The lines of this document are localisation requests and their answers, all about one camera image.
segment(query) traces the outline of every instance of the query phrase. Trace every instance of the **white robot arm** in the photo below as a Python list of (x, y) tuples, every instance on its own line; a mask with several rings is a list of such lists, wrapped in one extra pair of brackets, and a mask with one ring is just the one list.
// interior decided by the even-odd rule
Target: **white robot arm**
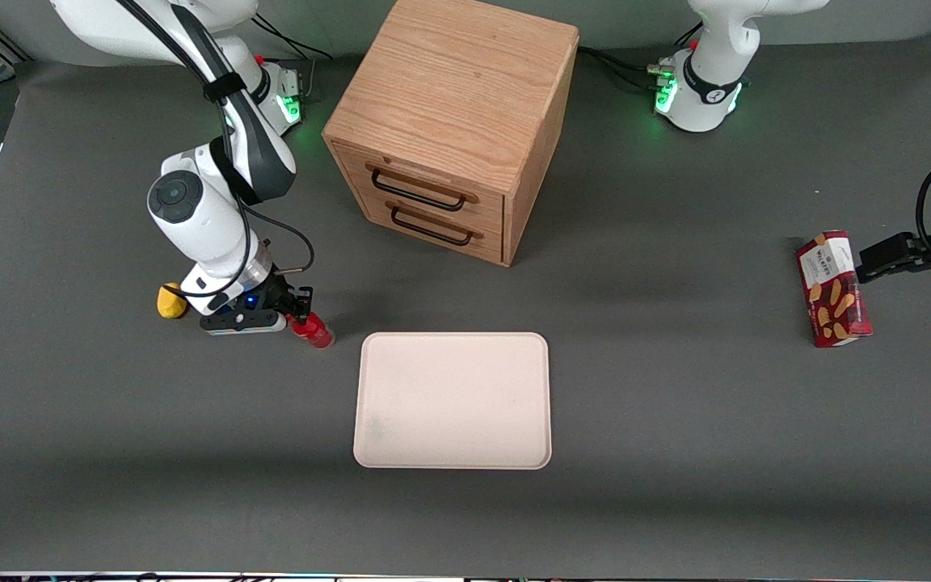
[(93, 47), (186, 66), (204, 85), (204, 96), (218, 104), (225, 135), (167, 158), (150, 188), (147, 209), (175, 247), (196, 261), (175, 292), (204, 316), (214, 316), (203, 317), (201, 327), (214, 334), (278, 331), (289, 317), (307, 320), (310, 289), (298, 294), (285, 284), (246, 215), (259, 215), (248, 205), (287, 194), (296, 163), (256, 104), (247, 74), (230, 63), (229, 56), (245, 60), (245, 45), (230, 36), (226, 51), (211, 36), (212, 28), (228, 29), (253, 15), (256, 1), (208, 4), (54, 0), (53, 5), (67, 27)]
[(816, 11), (828, 0), (688, 0), (702, 18), (698, 47), (660, 59), (650, 73), (662, 74), (657, 113), (687, 132), (709, 132), (735, 110), (739, 79), (760, 47), (753, 19)]

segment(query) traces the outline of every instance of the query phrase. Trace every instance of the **white tray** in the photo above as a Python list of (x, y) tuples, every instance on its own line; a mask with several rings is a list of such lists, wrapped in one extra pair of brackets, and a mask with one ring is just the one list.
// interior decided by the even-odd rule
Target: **white tray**
[(546, 341), (528, 332), (370, 335), (361, 348), (354, 458), (370, 468), (546, 466)]

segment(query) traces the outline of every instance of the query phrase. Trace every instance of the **red cookie box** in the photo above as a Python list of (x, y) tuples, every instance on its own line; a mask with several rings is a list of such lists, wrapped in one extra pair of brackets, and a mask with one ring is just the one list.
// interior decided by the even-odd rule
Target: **red cookie box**
[(839, 347), (872, 334), (845, 231), (817, 235), (799, 248), (797, 262), (817, 347)]

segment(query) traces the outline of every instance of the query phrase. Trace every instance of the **green led light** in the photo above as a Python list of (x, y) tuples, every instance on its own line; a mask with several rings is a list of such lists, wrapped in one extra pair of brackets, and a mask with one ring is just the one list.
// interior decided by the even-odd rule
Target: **green led light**
[(739, 82), (738, 87), (735, 88), (735, 95), (731, 97), (731, 104), (727, 106), (728, 113), (731, 113), (735, 110), (735, 105), (739, 102), (739, 93), (742, 92), (742, 83)]
[(656, 109), (658, 109), (660, 113), (670, 111), (670, 106), (673, 104), (673, 97), (677, 95), (677, 81), (670, 80), (670, 84), (663, 89), (668, 89), (666, 95), (661, 95), (656, 100)]
[(278, 107), (282, 110), (285, 120), (291, 124), (300, 121), (300, 100), (297, 97), (275, 95), (275, 100), (277, 100)]

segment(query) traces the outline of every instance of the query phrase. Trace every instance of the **red bottle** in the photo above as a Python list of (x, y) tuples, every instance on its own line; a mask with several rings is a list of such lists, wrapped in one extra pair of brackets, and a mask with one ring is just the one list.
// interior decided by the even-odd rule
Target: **red bottle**
[(303, 325), (297, 322), (291, 314), (285, 316), (285, 321), (289, 324), (289, 329), (293, 329), (298, 338), (307, 340), (308, 344), (320, 350), (328, 348), (333, 343), (332, 332), (326, 327), (322, 318), (314, 313), (308, 314), (307, 321)]

